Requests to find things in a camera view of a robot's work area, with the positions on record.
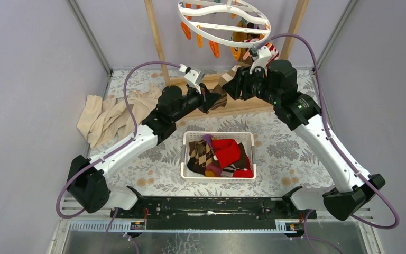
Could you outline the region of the red white striped sock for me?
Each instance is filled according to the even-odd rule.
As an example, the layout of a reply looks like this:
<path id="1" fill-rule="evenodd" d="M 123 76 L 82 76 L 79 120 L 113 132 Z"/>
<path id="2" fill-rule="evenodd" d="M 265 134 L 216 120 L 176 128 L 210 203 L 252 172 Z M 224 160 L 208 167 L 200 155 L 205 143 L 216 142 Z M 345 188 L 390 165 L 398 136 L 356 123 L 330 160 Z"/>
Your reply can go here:
<path id="1" fill-rule="evenodd" d="M 268 66 L 272 61 L 279 59 L 279 51 L 270 42 L 266 44 L 266 47 L 268 49 L 268 53 L 266 53 L 266 56 L 268 57 L 266 65 Z"/>

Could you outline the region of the purple orange striped sock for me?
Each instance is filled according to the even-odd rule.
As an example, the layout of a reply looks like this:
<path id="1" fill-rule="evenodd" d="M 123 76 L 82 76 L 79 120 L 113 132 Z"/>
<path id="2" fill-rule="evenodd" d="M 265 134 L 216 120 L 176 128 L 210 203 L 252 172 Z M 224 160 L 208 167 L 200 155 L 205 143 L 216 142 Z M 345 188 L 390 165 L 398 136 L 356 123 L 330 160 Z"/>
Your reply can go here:
<path id="1" fill-rule="evenodd" d="M 213 136 L 210 134 L 203 135 L 202 139 L 207 142 L 211 151 L 213 152 L 212 141 L 214 140 Z M 221 177 L 223 170 L 215 164 L 216 159 L 206 166 L 205 176 L 206 177 Z"/>

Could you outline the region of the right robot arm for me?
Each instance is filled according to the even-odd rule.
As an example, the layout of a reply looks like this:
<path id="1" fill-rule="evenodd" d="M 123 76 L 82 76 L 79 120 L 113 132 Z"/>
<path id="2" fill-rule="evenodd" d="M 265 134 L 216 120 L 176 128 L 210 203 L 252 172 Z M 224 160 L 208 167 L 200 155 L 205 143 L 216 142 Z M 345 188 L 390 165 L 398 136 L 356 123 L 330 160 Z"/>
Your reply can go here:
<path id="1" fill-rule="evenodd" d="M 266 68 L 238 67 L 223 85 L 232 99 L 261 99 L 274 114 L 302 138 L 329 172 L 332 188 L 298 187 L 286 194 L 284 215 L 297 217 L 303 210 L 325 208 L 344 221 L 368 203 L 385 184 L 381 174 L 370 174 L 345 149 L 334 133 L 327 134 L 321 109 L 314 99 L 298 91 L 297 70 L 287 60 L 272 61 Z"/>

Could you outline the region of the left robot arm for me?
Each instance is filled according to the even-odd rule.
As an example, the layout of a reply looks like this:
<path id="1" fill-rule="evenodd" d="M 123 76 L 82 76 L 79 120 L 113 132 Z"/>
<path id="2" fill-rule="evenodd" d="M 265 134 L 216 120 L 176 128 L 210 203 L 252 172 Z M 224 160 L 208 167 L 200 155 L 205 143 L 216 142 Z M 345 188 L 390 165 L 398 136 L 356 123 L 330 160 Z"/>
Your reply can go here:
<path id="1" fill-rule="evenodd" d="M 139 216 L 143 210 L 140 194 L 131 187 L 109 184 L 111 178 L 132 159 L 166 140 L 176 130 L 177 121 L 194 110 L 208 113 L 225 97 L 219 85 L 212 90 L 203 88 L 202 92 L 188 88 L 186 95 L 178 86 L 166 87 L 136 133 L 92 158 L 75 157 L 67 180 L 68 193 L 87 213 L 111 207 L 122 209 L 129 217 Z"/>

